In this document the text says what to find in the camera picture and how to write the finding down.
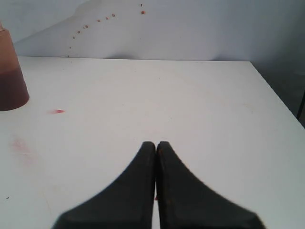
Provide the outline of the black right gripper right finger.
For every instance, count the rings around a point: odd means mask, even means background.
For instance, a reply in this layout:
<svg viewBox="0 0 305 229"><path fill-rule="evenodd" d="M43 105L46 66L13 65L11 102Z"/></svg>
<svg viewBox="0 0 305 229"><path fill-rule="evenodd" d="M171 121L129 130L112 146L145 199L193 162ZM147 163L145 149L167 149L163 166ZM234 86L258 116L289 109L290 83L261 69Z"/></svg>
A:
<svg viewBox="0 0 305 229"><path fill-rule="evenodd" d="M156 187L162 229L263 229L259 217L200 181L169 142L157 146Z"/></svg>

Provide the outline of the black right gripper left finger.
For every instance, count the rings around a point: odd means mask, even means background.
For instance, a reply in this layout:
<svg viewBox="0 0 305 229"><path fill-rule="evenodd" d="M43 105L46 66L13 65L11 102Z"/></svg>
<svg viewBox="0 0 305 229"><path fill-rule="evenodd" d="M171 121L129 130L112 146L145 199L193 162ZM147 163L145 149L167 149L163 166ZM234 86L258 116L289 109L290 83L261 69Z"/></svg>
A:
<svg viewBox="0 0 305 229"><path fill-rule="evenodd" d="M150 229L156 150L143 142L127 168L102 192L61 214L55 229Z"/></svg>

